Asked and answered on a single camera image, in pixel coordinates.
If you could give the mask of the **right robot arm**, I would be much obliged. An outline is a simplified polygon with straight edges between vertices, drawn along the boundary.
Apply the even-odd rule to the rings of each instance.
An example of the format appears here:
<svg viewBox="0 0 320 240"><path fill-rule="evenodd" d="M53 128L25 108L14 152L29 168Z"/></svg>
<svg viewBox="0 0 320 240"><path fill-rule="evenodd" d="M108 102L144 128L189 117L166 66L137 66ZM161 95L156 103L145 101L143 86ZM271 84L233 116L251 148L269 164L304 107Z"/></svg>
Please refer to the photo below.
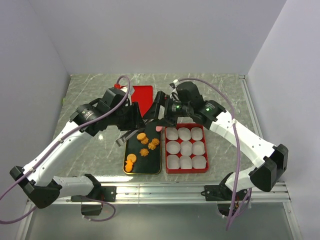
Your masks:
<svg viewBox="0 0 320 240"><path fill-rule="evenodd" d="M196 78L176 79L170 86L171 94L158 91L143 119L152 120L162 127L175 127L178 118L189 117L196 124L218 134L237 148L237 161L244 154L252 167L237 168L229 173L212 196L216 201L231 201L238 192L258 188L270 192L287 170L289 150L264 140L235 118L233 106L226 110L214 100L205 100L195 85Z"/></svg>

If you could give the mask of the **orange flower cookie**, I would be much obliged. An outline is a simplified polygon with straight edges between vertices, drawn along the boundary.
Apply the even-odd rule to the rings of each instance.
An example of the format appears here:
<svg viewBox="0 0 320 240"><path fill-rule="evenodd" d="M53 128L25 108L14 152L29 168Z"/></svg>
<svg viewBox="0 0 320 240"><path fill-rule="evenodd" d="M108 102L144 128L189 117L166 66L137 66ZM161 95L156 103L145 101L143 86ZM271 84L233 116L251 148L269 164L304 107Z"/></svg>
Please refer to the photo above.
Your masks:
<svg viewBox="0 0 320 240"><path fill-rule="evenodd" d="M157 147L157 145L154 144L154 143L152 143L152 142L150 142L150 143L148 144L148 148L149 148L150 150L155 150L156 147Z"/></svg>

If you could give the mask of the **metal tongs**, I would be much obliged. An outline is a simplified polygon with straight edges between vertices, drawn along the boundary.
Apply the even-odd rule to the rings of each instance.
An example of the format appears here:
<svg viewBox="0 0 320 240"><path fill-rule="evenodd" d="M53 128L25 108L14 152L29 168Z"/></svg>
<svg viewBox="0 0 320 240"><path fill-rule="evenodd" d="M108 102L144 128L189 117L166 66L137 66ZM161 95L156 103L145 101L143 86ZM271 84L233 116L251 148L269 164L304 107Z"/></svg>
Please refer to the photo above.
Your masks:
<svg viewBox="0 0 320 240"><path fill-rule="evenodd" d="M138 130L129 130L123 133L120 137L115 140L118 147L123 146L127 140L129 140Z"/></svg>

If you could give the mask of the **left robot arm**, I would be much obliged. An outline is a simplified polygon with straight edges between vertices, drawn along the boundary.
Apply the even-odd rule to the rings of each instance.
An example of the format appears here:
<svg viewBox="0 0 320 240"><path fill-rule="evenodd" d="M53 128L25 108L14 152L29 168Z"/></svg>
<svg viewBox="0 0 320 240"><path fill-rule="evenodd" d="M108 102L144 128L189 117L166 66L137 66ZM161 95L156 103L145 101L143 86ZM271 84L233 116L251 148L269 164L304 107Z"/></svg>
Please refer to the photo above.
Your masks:
<svg viewBox="0 0 320 240"><path fill-rule="evenodd" d="M11 177L39 209L63 197L84 196L89 201L100 197L101 183L93 175L58 177L56 173L108 126L116 126L120 131L145 126L138 103L128 101L133 91L128 87L111 87L102 98L79 106L58 136L33 161L10 170Z"/></svg>

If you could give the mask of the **round dotted orange cookie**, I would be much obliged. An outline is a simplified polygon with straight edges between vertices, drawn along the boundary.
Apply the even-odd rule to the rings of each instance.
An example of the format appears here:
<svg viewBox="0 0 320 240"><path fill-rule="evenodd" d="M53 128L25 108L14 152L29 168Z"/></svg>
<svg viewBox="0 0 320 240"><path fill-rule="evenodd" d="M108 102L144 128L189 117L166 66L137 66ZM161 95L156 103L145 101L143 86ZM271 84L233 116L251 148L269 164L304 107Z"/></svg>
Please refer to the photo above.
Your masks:
<svg viewBox="0 0 320 240"><path fill-rule="evenodd" d="M147 135L144 132L141 132L136 136L138 141L143 141L146 137Z"/></svg>

